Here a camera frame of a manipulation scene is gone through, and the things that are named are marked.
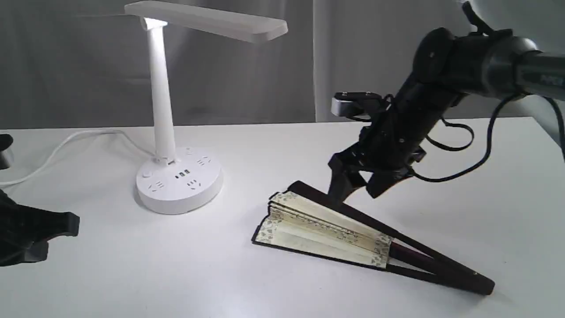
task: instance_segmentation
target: white table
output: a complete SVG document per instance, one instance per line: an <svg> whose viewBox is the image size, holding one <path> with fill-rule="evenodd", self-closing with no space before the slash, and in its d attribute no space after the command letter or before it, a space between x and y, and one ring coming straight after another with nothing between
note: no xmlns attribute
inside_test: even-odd
<svg viewBox="0 0 565 318"><path fill-rule="evenodd" d="M460 122L475 128L475 144L446 153L424 143L428 155L416 171L442 177L482 157L488 121ZM7 193L21 204L78 214L80 234L52 240L43 263L0 269L0 316L563 316L565 164L531 118L500 119L491 159L468 176L443 184L413 179L376 200L360 190L347 201L495 280L491 296L252 245L269 195L297 179L325 191L327 161L360 127L176 127L180 145L209 147L225 171L220 195L180 216L138 204L134 174L146 156L123 136L73 142L41 175ZM124 130L152 144L151 128ZM0 179L24 175L74 131L12 131L22 168ZM452 145L468 140L442 125L432 136Z"/></svg>

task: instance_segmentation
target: lamp base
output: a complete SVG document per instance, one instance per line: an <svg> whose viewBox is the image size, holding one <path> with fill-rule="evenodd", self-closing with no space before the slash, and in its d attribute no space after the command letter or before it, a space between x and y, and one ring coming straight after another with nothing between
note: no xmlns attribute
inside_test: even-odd
<svg viewBox="0 0 565 318"><path fill-rule="evenodd" d="M212 200L223 175L217 160L197 148L176 148L177 161L163 165L154 158L136 176L137 191L146 207L161 214L182 214Z"/></svg>

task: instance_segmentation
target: white cable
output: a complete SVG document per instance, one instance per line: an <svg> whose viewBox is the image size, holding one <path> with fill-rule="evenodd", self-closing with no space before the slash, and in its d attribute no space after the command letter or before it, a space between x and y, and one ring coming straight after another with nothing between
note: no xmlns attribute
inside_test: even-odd
<svg viewBox="0 0 565 318"><path fill-rule="evenodd" d="M144 153L147 153L149 155L153 155L151 152L141 148L140 146L138 146L125 132L121 131L121 130L116 130L116 129L104 129L104 130L83 130L83 131L78 131L75 132L74 134L70 135L69 137L67 137L65 140L63 140L63 142L61 142L57 147L55 147L55 149L53 149L53 152L51 152L51 155L47 158L47 160L45 160L45 162L43 163L43 165L41 165L39 168L37 168L34 172L26 175L23 178L17 179L17 180L12 180L12 181L5 181L5 182L0 182L0 187L8 187L8 186L13 186L15 184L18 183L22 183L30 178L32 178L34 175L38 174L39 172L41 172L48 164L49 162L51 162L51 159L53 159L53 157L57 154L57 152L63 147L65 146L69 141L73 140L74 138L80 136L80 135L87 135L87 134L95 134L95 135L105 135L105 134L122 134L124 135L129 142L131 142L137 149L143 151Z"/></svg>

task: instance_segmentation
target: white desk lamp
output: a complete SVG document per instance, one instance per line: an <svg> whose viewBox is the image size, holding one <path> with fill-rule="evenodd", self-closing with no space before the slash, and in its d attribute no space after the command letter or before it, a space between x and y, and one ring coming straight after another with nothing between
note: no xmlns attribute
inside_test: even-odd
<svg viewBox="0 0 565 318"><path fill-rule="evenodd" d="M143 164L136 185L143 203L162 214L181 214L208 203L221 190L217 160L202 150L175 146L163 27L167 23L235 38L266 42L288 31L286 21L159 1L126 5L141 17L149 41L155 157Z"/></svg>

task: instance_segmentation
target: lamp head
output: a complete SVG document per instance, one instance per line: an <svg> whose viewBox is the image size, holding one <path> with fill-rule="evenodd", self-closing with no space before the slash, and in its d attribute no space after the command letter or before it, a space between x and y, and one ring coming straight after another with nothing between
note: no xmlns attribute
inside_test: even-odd
<svg viewBox="0 0 565 318"><path fill-rule="evenodd" d="M176 3L141 1L126 5L124 8L126 14L246 42L266 42L288 32L288 26L284 20ZM144 27L146 26L150 26L147 21L144 23Z"/></svg>

